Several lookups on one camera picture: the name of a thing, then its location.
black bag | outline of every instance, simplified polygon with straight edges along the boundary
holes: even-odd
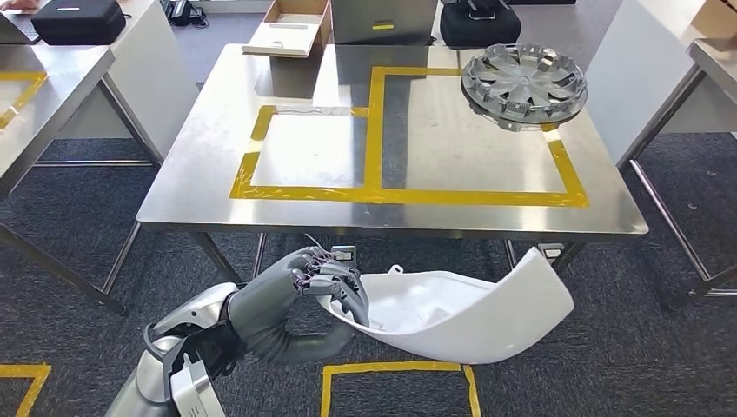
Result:
[[[125,27],[116,0],[51,0],[30,20],[49,45],[110,45]]]
[[[487,18],[475,16],[476,10],[464,1],[445,4],[440,16],[445,44],[452,48],[486,48],[496,43],[516,43],[522,30],[520,18],[506,4],[497,4],[486,10]]]

white plastic part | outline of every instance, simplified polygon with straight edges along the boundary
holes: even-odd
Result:
[[[320,304],[354,328],[395,348],[438,361],[493,363],[534,345],[574,308],[548,261],[530,249],[494,284],[446,271],[362,275],[370,328],[330,297]]]
[[[244,54],[306,57],[312,50],[322,17],[315,15],[282,15],[280,22],[263,22],[247,45]]]

yellow tape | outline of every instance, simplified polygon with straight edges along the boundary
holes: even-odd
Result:
[[[46,81],[46,77],[45,72],[0,72],[0,81],[30,82],[29,86],[21,92],[10,108],[5,110],[0,116],[0,129],[5,129],[10,124],[10,121],[20,113],[23,106],[41,88],[41,84]]]
[[[28,391],[26,391],[16,416],[27,416],[41,392],[46,378],[51,372],[51,365],[0,365],[0,378],[32,378]]]
[[[330,395],[335,374],[362,374],[365,372],[405,372],[405,371],[440,371],[461,372],[461,365],[450,362],[407,361],[407,362],[368,362],[349,363],[345,365],[326,365],[322,367],[322,394],[320,416],[328,417],[330,413]],[[471,415],[481,417],[479,397],[476,392],[476,379],[470,366],[463,366],[463,373],[468,380],[468,403]]]
[[[476,389],[476,377],[470,365],[463,365],[463,373],[468,380],[468,404],[471,406],[471,415],[481,417],[481,405],[479,404],[479,393]]]
[[[371,26],[371,29],[373,30],[392,30],[393,28],[393,23],[377,23],[374,26]]]
[[[460,68],[423,67],[374,67],[371,70],[371,86],[368,93],[368,108],[352,108],[339,116],[366,117],[366,155],[364,160],[364,185],[360,188],[328,187],[290,187],[253,186],[251,179],[256,170],[261,146],[249,146],[243,156],[241,166],[230,190],[230,198],[269,199],[269,200],[308,200],[332,202],[363,202],[376,204],[452,204],[452,205],[492,205],[492,206],[547,206],[576,207],[588,206],[586,191],[575,172],[575,168],[563,146],[557,125],[542,127],[548,141],[548,149],[558,168],[566,192],[526,192],[526,191],[461,191],[433,189],[384,189],[382,187],[382,146],[383,146],[383,107],[387,76],[459,76]],[[282,109],[285,113],[301,115],[324,115],[319,108],[315,111],[298,109],[294,112]],[[251,133],[254,141],[263,141],[269,130],[271,119],[280,111],[275,106],[263,106]]]
[[[367,188],[380,189],[382,187],[382,137],[384,130],[383,67],[374,67],[371,70],[371,87],[368,92],[369,106],[363,181]]]
[[[345,365],[326,365],[323,374],[361,374],[364,372],[401,372],[401,371],[460,371],[461,365],[451,362],[367,362],[348,363]]]

floor marking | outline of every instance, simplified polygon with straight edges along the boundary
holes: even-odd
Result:
[[[366,372],[403,372],[403,371],[440,371],[463,372],[468,381],[468,404],[473,417],[481,417],[479,396],[476,390],[476,378],[469,365],[451,362],[408,361],[408,362],[366,362],[349,363],[345,365],[325,365],[322,367],[322,395],[320,403],[320,417],[328,417],[330,412],[330,395],[333,386],[333,375],[362,374]]]
[[[25,417],[30,414],[33,404],[36,402],[38,393],[41,392],[46,378],[51,372],[51,365],[0,365],[0,378],[32,378],[28,391],[26,391],[21,406],[16,416]]]

robotic hand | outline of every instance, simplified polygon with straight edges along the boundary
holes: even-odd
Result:
[[[318,247],[302,248],[248,285],[215,285],[143,331],[146,351],[108,416],[224,416],[211,380],[245,354],[273,362],[319,361],[353,337],[341,323],[325,334],[295,335],[287,313],[301,296],[332,295],[354,320],[369,324],[361,273]]]

